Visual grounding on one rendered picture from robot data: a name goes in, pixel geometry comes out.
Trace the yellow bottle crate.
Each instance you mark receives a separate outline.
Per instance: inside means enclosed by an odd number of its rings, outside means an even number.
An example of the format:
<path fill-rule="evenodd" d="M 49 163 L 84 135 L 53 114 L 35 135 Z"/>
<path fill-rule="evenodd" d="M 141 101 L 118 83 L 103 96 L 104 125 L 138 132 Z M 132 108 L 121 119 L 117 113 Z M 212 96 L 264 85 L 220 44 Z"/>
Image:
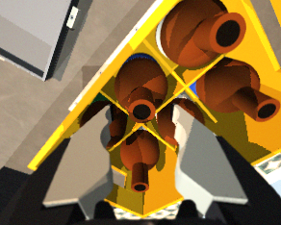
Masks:
<path fill-rule="evenodd" d="M 189 88 L 225 56 L 253 65 L 261 79 L 260 91 L 277 99 L 281 104 L 281 68 L 250 0 L 221 0 L 230 13 L 239 13 L 244 17 L 246 33 L 242 43 L 234 51 L 219 53 L 215 59 L 199 67 L 183 67 L 174 63 L 160 52 L 156 44 L 155 32 L 158 23 L 180 1 L 163 0 L 90 87 L 28 167 L 35 170 L 58 144 L 80 129 L 80 119 L 98 92 L 128 114 L 128 110 L 116 99 L 115 76 L 128 57 L 135 53 L 151 55 L 166 74 L 168 83 L 166 99 L 156 109 L 156 113 L 184 90 L 202 111 L 205 126 L 228 141 L 252 166 L 281 152 L 281 108 L 269 121 L 257 122 L 243 111 L 230 113 L 213 111 Z M 160 148 L 157 164 L 148 171 L 149 190 L 146 192 L 131 190 L 132 171 L 125 167 L 120 157 L 121 142 L 140 126 L 158 139 Z M 179 146 L 163 139 L 158 129 L 156 115 L 147 123 L 137 123 L 128 115 L 124 137 L 118 144 L 106 150 L 110 154 L 112 168 L 125 175 L 124 188 L 114 183 L 112 192 L 105 199 L 113 206 L 144 218 L 183 200 L 183 196 L 175 188 L 174 175 Z"/>

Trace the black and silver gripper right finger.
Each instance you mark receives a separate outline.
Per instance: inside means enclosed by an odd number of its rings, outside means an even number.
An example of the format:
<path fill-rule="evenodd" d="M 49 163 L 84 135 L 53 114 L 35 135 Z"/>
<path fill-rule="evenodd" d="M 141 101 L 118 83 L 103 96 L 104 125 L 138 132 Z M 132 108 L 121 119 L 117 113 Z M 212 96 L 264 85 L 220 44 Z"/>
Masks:
<path fill-rule="evenodd" d="M 195 202 L 199 217 L 227 225 L 281 225 L 281 196 L 228 141 L 175 103 L 170 120 L 183 148 L 175 187 Z"/>

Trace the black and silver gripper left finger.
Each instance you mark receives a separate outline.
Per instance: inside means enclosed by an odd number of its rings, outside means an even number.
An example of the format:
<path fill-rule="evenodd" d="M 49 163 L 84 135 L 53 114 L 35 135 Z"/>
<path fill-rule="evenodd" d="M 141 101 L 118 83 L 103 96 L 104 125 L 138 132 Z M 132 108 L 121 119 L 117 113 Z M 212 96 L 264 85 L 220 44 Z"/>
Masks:
<path fill-rule="evenodd" d="M 114 188 L 110 154 L 113 105 L 65 138 L 26 179 L 0 214 L 0 225 L 72 225 L 93 219 Z"/>

